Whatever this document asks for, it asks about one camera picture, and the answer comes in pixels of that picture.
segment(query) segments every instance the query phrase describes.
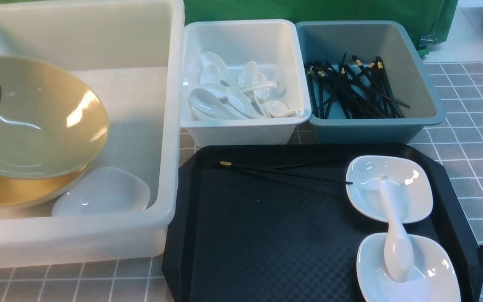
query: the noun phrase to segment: white plastic bin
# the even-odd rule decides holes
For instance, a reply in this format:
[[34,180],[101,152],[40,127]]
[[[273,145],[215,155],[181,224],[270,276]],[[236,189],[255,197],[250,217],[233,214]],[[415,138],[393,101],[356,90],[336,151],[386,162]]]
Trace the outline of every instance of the white plastic bin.
[[296,125],[310,117],[310,100],[295,25],[286,20],[213,21],[186,26],[184,82],[195,85],[203,72],[201,55],[213,52],[226,63],[234,78],[247,62],[255,61],[269,80],[278,83],[270,99],[289,108],[302,107],[301,118],[201,121],[190,111],[187,96],[181,100],[181,126],[199,147],[210,145],[282,145]]
[[0,210],[0,268],[163,252],[178,187],[183,29],[182,0],[0,5],[0,55],[48,61],[86,82],[111,122],[93,165],[126,170],[151,189],[140,212],[54,218],[50,203]]

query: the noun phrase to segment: blue plastic container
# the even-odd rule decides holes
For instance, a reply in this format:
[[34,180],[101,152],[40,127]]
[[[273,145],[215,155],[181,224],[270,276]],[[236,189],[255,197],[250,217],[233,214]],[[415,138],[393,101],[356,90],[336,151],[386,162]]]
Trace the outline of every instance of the blue plastic container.
[[317,143],[407,143],[424,126],[445,119],[445,109],[404,27],[393,21],[309,21],[296,24],[303,62],[327,59],[338,65],[345,52],[363,63],[380,56],[404,119],[345,119],[338,102],[329,119],[310,123]]

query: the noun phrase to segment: black tray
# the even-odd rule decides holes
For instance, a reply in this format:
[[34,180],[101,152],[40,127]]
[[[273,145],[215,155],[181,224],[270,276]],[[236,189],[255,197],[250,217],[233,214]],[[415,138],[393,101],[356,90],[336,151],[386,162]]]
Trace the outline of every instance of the black tray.
[[439,242],[449,254],[462,301],[477,302],[483,282],[477,242],[443,166],[407,145],[207,147],[180,168],[176,214],[163,273],[176,302],[364,301],[355,258],[362,239],[387,224],[357,212],[345,186],[219,168],[220,161],[345,177],[361,155],[417,162],[434,194],[430,217],[408,233]]

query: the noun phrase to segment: gold-rimmed bowl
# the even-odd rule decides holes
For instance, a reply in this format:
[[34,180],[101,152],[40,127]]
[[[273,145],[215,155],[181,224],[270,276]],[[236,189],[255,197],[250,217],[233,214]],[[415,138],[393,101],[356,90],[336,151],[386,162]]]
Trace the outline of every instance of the gold-rimmed bowl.
[[73,187],[88,167],[43,180],[22,180],[0,176],[0,208],[24,208],[50,201]]
[[42,61],[0,57],[0,83],[0,176],[65,176],[104,148],[107,112],[73,74]]

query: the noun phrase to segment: white ceramic spoon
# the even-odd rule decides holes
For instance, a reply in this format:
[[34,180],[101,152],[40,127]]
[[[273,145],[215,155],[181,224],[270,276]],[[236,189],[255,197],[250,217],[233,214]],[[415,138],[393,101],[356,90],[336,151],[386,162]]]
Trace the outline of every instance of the white ceramic spoon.
[[235,115],[237,117],[237,119],[249,119],[248,117],[246,117],[245,115],[242,115],[238,110],[234,109],[234,107],[232,107],[231,105],[228,105],[228,104],[223,104],[223,106],[225,106],[225,108],[232,114],[232,115]]
[[253,82],[253,77],[258,72],[258,65],[255,61],[251,61],[244,65],[238,77],[238,85],[240,87],[247,87]]
[[265,106],[266,111],[274,118],[285,118],[293,114],[301,118],[305,114],[305,109],[288,109],[288,106],[281,101],[267,101]]
[[263,115],[259,115],[257,111],[254,110],[251,101],[245,94],[236,88],[228,87],[226,88],[226,99],[236,110],[240,111],[244,115],[250,118],[262,119],[265,118]]
[[[257,85],[267,81],[268,78],[265,74],[257,72],[253,76],[252,84]],[[272,117],[266,109],[266,102],[268,101],[268,98],[270,98],[270,88],[253,90],[253,97],[262,114],[268,118]]]
[[385,239],[383,256],[387,270],[397,282],[405,282],[409,279],[415,262],[411,240],[404,225],[398,220],[393,198],[390,196],[388,177],[385,174],[379,176],[379,189],[381,191],[385,212],[389,220],[389,231]]
[[195,88],[190,92],[190,105],[212,119],[236,119],[211,92]]
[[221,82],[221,74],[219,68],[216,65],[209,65],[203,70],[201,74],[201,83],[216,83]]
[[195,107],[193,107],[192,105],[190,105],[190,108],[191,108],[191,112],[193,112],[193,114],[199,119],[199,120],[215,120],[209,116],[207,116],[206,114],[200,112],[199,110],[197,110]]
[[[217,98],[226,98],[226,87],[221,84],[216,83],[200,83],[196,84],[195,88],[205,89],[215,95]],[[277,83],[275,81],[268,81],[266,83],[261,83],[257,85],[251,85],[244,88],[239,89],[239,91],[251,92],[255,89],[262,89],[262,88],[277,88]]]
[[225,82],[226,84],[229,84],[232,87],[239,88],[238,83],[236,80],[230,76],[229,70],[226,67],[225,62],[221,57],[216,55],[215,53],[212,52],[205,52],[203,53],[201,59],[203,60],[203,65],[204,67],[208,67],[210,65],[216,65],[217,68],[219,69],[219,73],[221,75],[221,81]]

